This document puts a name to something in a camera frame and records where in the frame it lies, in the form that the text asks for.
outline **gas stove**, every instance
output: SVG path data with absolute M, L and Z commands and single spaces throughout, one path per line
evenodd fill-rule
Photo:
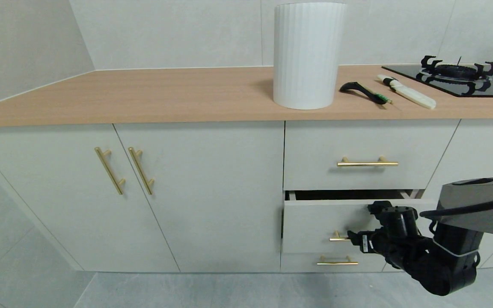
M 440 64 L 442 60 L 435 58 L 435 56 L 426 55 L 421 60 L 421 66 L 386 65 L 382 67 L 454 96 L 493 97 L 493 62 L 460 65 L 458 61 L 454 65 Z

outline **white knife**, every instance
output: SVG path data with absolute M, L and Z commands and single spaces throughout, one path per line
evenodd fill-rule
M 389 86 L 389 88 L 397 92 L 400 96 L 403 96 L 422 107 L 426 107 L 427 109 L 435 109 L 437 106 L 437 102 L 434 99 L 403 85 L 395 78 L 385 75 L 378 75 L 378 79 L 381 80 L 386 86 Z

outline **white ribbed vase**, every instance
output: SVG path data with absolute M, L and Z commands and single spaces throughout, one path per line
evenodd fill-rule
M 332 104 L 346 7 L 313 2 L 275 8 L 275 103 L 302 110 Z

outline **gold bar handle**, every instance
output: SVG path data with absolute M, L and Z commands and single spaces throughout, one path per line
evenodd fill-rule
M 330 242 L 346 242 L 348 240 L 351 241 L 348 237 L 341 237 L 337 230 L 334 231 L 334 236 L 329 238 L 328 240 L 330 240 Z
M 324 256 L 321 256 L 321 261 L 317 262 L 317 265 L 359 265 L 358 262 L 351 261 L 350 256 L 346 257 L 347 262 L 326 262 Z
M 151 185 L 153 185 L 153 182 L 155 182 L 154 179 L 147 180 L 146 179 L 146 174 L 143 171 L 142 164 L 140 163 L 140 156 L 142 155 L 142 150 L 135 151 L 134 148 L 129 148 L 129 153 L 131 153 L 131 156 L 134 161 L 134 165 L 137 166 L 138 173 L 140 173 L 140 177 L 142 178 L 142 182 L 144 183 L 144 186 L 147 189 L 147 193 L 150 195 L 153 195 L 153 192 L 151 190 Z
M 377 162 L 350 162 L 347 157 L 344 156 L 341 162 L 338 162 L 336 166 L 398 166 L 399 162 L 388 162 L 384 156 L 380 156 Z
M 110 165 L 106 161 L 106 156 L 111 154 L 111 150 L 107 150 L 106 152 L 102 152 L 102 150 L 100 150 L 100 148 L 98 148 L 98 147 L 94 148 L 94 150 L 96 151 L 96 154 L 98 154 L 98 158 L 100 158 L 100 161 L 104 165 L 104 169 L 106 169 L 106 172 L 110 176 L 110 179 L 111 179 L 113 185 L 115 185 L 115 189 L 117 189 L 117 193 L 119 193 L 120 195 L 123 195 L 123 189 L 121 189 L 121 186 L 123 184 L 125 184 L 125 179 L 121 179 L 121 180 L 117 181 L 117 178 L 115 177 L 115 174 L 113 173 L 113 170 L 110 168 Z

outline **kitchen counter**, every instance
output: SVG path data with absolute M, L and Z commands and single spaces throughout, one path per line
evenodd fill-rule
M 437 101 L 424 109 L 377 81 L 386 74 Z M 360 93 L 340 93 L 361 82 L 393 100 L 376 105 Z M 196 121 L 493 118 L 493 98 L 457 98 L 384 70 L 340 66 L 334 103 L 299 111 L 272 100 L 273 68 L 180 68 L 94 71 L 0 102 L 0 127 L 23 125 Z

